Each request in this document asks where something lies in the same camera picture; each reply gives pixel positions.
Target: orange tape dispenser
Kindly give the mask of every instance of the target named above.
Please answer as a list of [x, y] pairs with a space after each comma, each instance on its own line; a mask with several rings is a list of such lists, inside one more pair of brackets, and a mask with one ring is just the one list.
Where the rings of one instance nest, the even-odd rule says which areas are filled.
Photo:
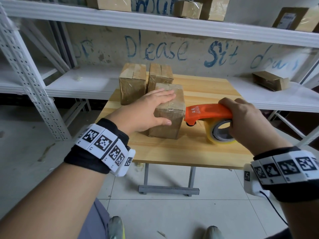
[[186, 107], [185, 119], [188, 126], [194, 126], [197, 120], [204, 121], [207, 138], [217, 144], [235, 141], [225, 124], [232, 121], [231, 111], [221, 104], [202, 104]]

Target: gray shoe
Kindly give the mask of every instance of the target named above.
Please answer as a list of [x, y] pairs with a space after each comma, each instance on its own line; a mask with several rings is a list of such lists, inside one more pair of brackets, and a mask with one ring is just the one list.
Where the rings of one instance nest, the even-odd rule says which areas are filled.
[[206, 229], [203, 239], [224, 239], [224, 237], [216, 226], [210, 226]]
[[107, 239], [125, 239], [125, 231], [122, 219], [114, 216], [107, 224]]

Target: black cable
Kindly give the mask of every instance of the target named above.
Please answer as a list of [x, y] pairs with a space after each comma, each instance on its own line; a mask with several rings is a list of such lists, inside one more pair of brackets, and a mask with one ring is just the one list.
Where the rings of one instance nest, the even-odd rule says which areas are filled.
[[282, 219], [282, 221], [283, 221], [286, 225], [288, 225], [288, 223], [284, 220], [284, 218], [281, 217], [281, 215], [279, 214], [279, 212], [276, 210], [276, 208], [274, 207], [274, 205], [272, 204], [272, 202], [270, 201], [270, 199], [268, 198], [268, 196], [267, 196], [264, 192], [262, 192], [261, 190], [260, 190], [259, 192], [260, 192], [261, 194], [263, 194], [263, 195], [267, 198], [267, 200], [269, 201], [269, 203], [271, 204], [271, 206], [273, 207], [273, 209], [276, 211], [277, 215]]

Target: tiled floor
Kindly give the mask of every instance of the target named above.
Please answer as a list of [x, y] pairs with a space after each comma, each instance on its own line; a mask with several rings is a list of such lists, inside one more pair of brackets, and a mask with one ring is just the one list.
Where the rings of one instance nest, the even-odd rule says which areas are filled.
[[[70, 126], [71, 133], [93, 123], [98, 114], [81, 113]], [[1, 131], [0, 217], [56, 168], [73, 146], [72, 141], [54, 141], [33, 108], [0, 106]], [[148, 181], [150, 185], [187, 186], [189, 170], [151, 164]], [[192, 197], [141, 195], [137, 188], [143, 180], [144, 168], [133, 164], [125, 177], [108, 175], [98, 195], [111, 216], [122, 217], [128, 239], [164, 239], [161, 233], [169, 239], [199, 239], [210, 225], [219, 227], [226, 239], [258, 239], [285, 228], [266, 199], [244, 192], [241, 170], [197, 168], [194, 187], [200, 194]], [[273, 203], [282, 214], [279, 204]]]

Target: white wall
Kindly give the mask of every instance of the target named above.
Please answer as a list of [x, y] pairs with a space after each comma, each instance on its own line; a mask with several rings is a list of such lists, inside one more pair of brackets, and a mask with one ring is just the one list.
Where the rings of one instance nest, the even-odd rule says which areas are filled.
[[[83, 0], [61, 0], [83, 4]], [[175, 0], [132, 0], [132, 10], [170, 15]], [[319, 0], [230, 0], [226, 22], [272, 26], [284, 6], [311, 7]], [[165, 63], [176, 74], [248, 76], [267, 70], [296, 80], [317, 50], [203, 36], [67, 24], [79, 64], [121, 67], [125, 62]]]

